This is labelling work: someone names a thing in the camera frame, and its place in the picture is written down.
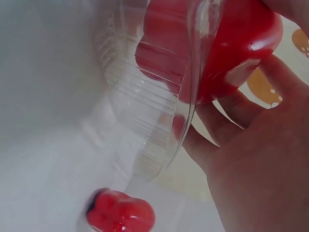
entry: transparent plastic cup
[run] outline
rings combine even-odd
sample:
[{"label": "transparent plastic cup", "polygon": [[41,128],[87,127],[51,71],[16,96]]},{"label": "transparent plastic cup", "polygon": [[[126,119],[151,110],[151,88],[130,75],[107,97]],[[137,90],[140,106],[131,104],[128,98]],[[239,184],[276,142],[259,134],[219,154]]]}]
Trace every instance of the transparent plastic cup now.
[{"label": "transparent plastic cup", "polygon": [[[117,1],[108,24],[101,29],[99,25],[94,35],[117,122],[144,141],[134,174],[147,181],[172,162],[191,124],[202,65],[220,23],[222,2]],[[160,22],[169,24],[169,32]],[[156,35],[150,35],[155,27]],[[163,67],[171,59],[176,61],[174,67]]]}]

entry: red bell pepper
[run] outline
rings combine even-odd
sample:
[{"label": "red bell pepper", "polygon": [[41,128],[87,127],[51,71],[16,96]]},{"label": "red bell pepper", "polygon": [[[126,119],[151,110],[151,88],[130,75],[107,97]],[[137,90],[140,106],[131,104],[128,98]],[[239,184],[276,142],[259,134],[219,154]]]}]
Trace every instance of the red bell pepper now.
[{"label": "red bell pepper", "polygon": [[95,198],[87,219],[98,232],[149,232],[155,213],[146,201],[108,189]]},{"label": "red bell pepper", "polygon": [[[185,103],[190,102],[188,82],[192,72],[188,62],[188,4],[189,0],[151,0],[144,36],[136,50],[136,62],[144,75],[165,83],[176,95],[181,85],[188,88],[179,96]],[[260,0],[226,0],[218,32],[205,59],[198,103],[235,91],[277,48],[282,34],[281,17]],[[201,38],[204,47],[208,40]]]}]

